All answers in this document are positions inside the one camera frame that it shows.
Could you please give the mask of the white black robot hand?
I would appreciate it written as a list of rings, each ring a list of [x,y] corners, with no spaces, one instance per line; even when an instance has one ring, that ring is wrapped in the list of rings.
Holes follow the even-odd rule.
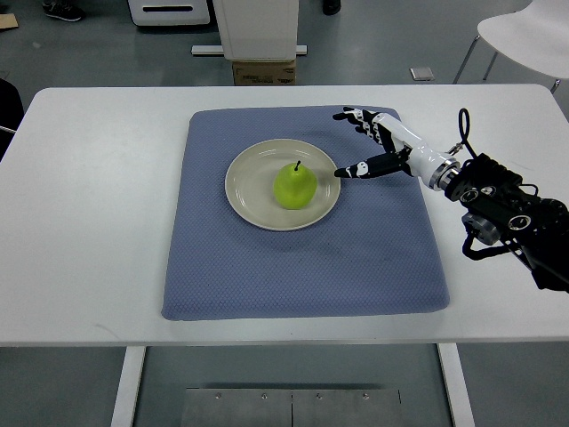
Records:
[[[334,175],[343,179],[371,179],[403,171],[418,177],[433,190],[444,190],[461,170],[453,155],[433,150],[414,131],[388,113],[346,107],[333,115],[337,121],[350,122],[358,133],[383,147],[378,156],[339,168]]]

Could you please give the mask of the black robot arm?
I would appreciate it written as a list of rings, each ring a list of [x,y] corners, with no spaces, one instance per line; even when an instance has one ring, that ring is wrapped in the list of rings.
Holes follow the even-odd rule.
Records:
[[[445,196],[460,202],[467,232],[462,252],[474,261],[512,253],[531,272],[536,286],[568,291],[568,208],[560,201],[538,196],[536,185],[523,182],[468,141],[469,112],[459,111],[461,142],[471,159],[458,173],[442,180]],[[533,193],[525,191],[532,188]]]

